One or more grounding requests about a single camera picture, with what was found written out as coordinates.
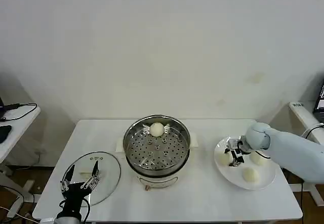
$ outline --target desk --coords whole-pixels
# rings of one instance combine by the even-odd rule
[[[289,108],[296,115],[305,129],[312,128],[319,121],[313,115],[315,101],[293,101],[289,103]],[[318,128],[310,133],[309,138],[314,139],[318,144],[324,145],[324,128]],[[301,192],[301,184],[290,185],[293,192]],[[316,186],[312,183],[304,183],[303,192],[310,192],[317,206],[324,206],[324,200],[318,192]]]
[[[245,134],[254,120],[181,120],[197,135],[198,147],[190,151],[184,167],[188,173],[174,185],[144,191],[116,143],[135,120],[80,120],[73,131],[33,217],[53,221],[60,201],[60,180],[66,168],[78,157],[94,151],[114,154],[120,162],[121,177],[107,199],[91,207],[88,221],[97,222],[230,222],[299,219],[300,207],[280,167],[274,182],[266,189],[248,191],[226,180],[214,162],[214,149],[220,139]],[[81,209],[83,218],[87,208]]]
[[[5,117],[8,119],[11,118],[17,118],[21,115],[24,115],[26,112],[32,109],[32,106],[23,106],[15,110],[8,111],[5,114]],[[7,122],[0,122],[0,126],[4,125],[11,125],[12,130],[9,133],[7,139],[0,144],[0,163],[7,157],[7,155],[10,153],[12,148],[16,145],[18,140],[21,138],[21,136],[24,134],[24,132],[27,130],[27,128],[30,126],[30,124],[34,121],[34,119],[37,117],[37,115],[41,112],[41,109],[37,107],[34,111],[27,114],[23,118],[19,120],[14,121],[7,121]],[[25,197],[25,201],[32,203],[33,202],[33,196],[28,191],[34,184],[33,180],[28,180],[25,184],[25,186],[22,188],[15,182],[13,182],[10,178],[6,176],[6,173],[10,173],[8,168],[5,166],[2,166],[2,173],[0,173],[0,184],[5,185],[11,188],[16,189],[20,193],[22,193]],[[11,189],[8,189],[10,192],[17,195],[17,193]],[[14,217],[15,213],[17,213],[17,210],[20,208],[20,206],[23,204],[23,199],[20,197],[20,195],[17,195],[18,198],[16,202],[12,205],[10,211],[7,214],[7,217]],[[35,195],[35,202],[37,202],[39,199],[39,195]]]

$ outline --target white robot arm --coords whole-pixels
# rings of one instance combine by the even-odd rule
[[[324,183],[324,145],[264,123],[252,125],[241,139],[242,151],[262,149],[275,163],[304,181]]]

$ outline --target white plate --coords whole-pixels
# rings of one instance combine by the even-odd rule
[[[263,166],[258,166],[250,160],[250,155],[244,155],[244,163],[238,167],[222,166],[217,161],[217,154],[224,153],[229,137],[222,139],[216,146],[214,151],[214,160],[216,166],[222,175],[233,184],[246,190],[261,190],[272,184],[276,176],[277,165],[272,160],[267,160]],[[259,173],[259,181],[256,183],[246,182],[243,178],[243,170],[246,167],[251,167]]]

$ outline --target pot lid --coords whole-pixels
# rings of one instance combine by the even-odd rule
[[[96,161],[98,161],[100,180],[92,193],[86,196],[91,206],[109,197],[116,189],[120,179],[120,164],[117,158],[107,152],[91,152],[85,154],[73,162],[66,169],[62,177],[62,180],[64,180],[66,173],[74,165],[74,173],[70,182],[85,182],[91,177]]]

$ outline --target white wall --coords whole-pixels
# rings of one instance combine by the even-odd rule
[[[323,24],[324,0],[0,0],[0,88],[53,165],[83,118],[270,122],[314,97]]]

